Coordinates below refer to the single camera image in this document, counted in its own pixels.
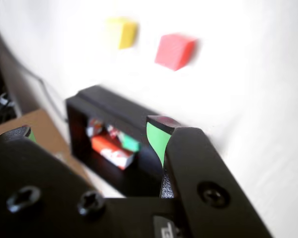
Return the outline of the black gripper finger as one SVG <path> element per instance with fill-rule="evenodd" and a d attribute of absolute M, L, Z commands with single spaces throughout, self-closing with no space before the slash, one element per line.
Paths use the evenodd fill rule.
<path fill-rule="evenodd" d="M 199 128 L 148 116 L 147 139 L 163 158 L 193 238 L 269 238 L 269 230 Z"/>
<path fill-rule="evenodd" d="M 0 136 L 0 238 L 107 238 L 107 222 L 79 214 L 90 185 L 37 143 Z"/>

